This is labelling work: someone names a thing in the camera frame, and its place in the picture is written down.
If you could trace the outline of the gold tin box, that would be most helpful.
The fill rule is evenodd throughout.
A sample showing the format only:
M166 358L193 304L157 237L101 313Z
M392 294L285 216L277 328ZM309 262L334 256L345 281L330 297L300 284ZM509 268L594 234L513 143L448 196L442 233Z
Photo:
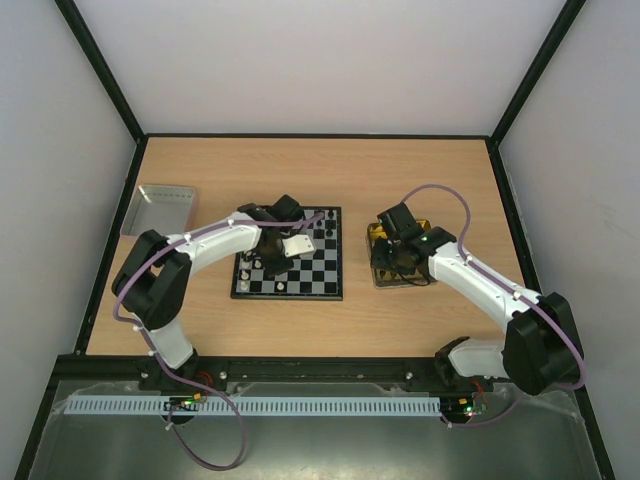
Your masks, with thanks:
M388 239L379 222L367 226L365 242L373 284L377 289L426 287L436 283L430 274L424 276L416 268L409 270L398 264L399 244Z

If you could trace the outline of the black silver chess board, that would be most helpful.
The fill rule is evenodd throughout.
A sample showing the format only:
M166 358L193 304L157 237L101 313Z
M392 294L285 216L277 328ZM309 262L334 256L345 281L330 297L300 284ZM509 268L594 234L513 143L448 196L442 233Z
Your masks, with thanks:
M342 209L339 206L306 206L310 218L324 216L310 225L306 235L313 239L316 251L293 258L293 268L275 278L266 278L255 250L235 257L230 297L236 300L330 300L344 298L342 254ZM276 284L286 290L278 292Z

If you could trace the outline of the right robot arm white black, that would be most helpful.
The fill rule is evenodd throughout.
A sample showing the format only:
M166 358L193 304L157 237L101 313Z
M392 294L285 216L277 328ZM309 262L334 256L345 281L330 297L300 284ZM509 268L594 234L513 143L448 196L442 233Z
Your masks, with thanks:
M459 238L441 227L428 228L399 203L377 217L381 228L370 248L373 269L409 282L443 283L478 307L504 334L503 339L460 337L436 354L436 379L455 392L471 377L507 379L537 395L548 387L579 388L584 361L563 329L571 320L559 294L544 296L510 281L464 249Z

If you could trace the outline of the silver tin lid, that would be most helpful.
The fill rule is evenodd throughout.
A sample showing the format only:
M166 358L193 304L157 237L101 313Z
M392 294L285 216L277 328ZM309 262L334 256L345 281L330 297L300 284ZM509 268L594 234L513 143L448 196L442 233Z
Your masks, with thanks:
M196 190L192 187L143 184L134 189L120 234L137 237L147 230L162 235L191 228Z

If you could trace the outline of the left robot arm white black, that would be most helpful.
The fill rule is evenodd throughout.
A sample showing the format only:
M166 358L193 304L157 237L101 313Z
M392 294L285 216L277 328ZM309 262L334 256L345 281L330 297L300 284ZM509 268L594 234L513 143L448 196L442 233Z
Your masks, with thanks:
M226 218L184 233L162 235L154 229L134 243L112 283L115 320L131 324L150 354L171 370L195 354L179 313L189 280L200 270L237 253L265 245L276 259L290 259L286 242L303 234L319 217L306 218L288 196L263 208L250 203Z

